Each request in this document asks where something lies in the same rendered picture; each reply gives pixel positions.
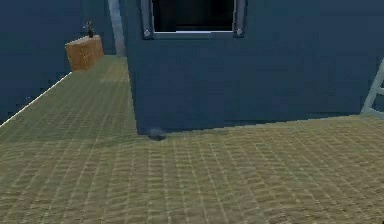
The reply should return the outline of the orange wooden chest of drawers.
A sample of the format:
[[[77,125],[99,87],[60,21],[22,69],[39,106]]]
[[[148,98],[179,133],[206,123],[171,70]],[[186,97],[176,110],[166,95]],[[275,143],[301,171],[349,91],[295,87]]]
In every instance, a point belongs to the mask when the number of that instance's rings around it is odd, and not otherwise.
[[[67,58],[72,71],[87,70],[104,56],[102,39],[84,36],[65,45]]]

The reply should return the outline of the small grey round object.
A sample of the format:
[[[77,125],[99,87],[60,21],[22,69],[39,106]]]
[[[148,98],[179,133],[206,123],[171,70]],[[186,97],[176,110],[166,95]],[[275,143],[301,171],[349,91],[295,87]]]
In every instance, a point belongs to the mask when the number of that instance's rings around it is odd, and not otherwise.
[[[166,134],[161,129],[153,128],[148,131],[148,137],[151,140],[162,141],[166,138]]]

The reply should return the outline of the small dark statuette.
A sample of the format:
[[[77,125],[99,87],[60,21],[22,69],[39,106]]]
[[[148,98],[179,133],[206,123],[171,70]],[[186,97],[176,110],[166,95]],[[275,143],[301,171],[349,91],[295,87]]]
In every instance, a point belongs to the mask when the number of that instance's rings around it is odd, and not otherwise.
[[[89,38],[94,37],[94,32],[92,28],[92,21],[91,20],[86,20],[84,27],[86,29],[87,35]]]

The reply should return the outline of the dark window with grey frame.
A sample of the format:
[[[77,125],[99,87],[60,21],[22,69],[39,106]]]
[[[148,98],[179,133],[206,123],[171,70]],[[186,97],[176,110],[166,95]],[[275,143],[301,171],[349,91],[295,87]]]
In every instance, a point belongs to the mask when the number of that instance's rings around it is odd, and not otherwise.
[[[247,0],[138,0],[143,39],[243,38]]]

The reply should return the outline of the pale grey ladder frame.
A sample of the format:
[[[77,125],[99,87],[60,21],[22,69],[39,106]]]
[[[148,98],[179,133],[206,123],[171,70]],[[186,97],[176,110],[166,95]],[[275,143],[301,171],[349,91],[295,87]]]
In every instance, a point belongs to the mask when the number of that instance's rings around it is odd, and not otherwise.
[[[368,95],[360,111],[361,115],[373,115],[380,119],[384,119],[384,112],[380,112],[372,108],[372,105],[376,97],[378,95],[384,96],[384,88],[382,87],[383,83],[384,83],[384,58],[381,60],[381,63],[379,65],[374,81],[370,87]]]

